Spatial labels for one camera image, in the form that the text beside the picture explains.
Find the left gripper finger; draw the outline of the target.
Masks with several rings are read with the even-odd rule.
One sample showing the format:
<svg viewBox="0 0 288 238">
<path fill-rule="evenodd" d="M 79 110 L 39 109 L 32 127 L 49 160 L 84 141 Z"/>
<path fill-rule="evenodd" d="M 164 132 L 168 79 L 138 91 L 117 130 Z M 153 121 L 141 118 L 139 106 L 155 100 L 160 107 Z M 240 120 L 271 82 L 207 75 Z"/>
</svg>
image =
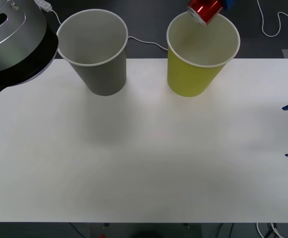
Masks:
<svg viewBox="0 0 288 238">
<path fill-rule="evenodd" d="M 234 5 L 234 0 L 220 0 L 223 10 L 228 10 Z"/>
</svg>

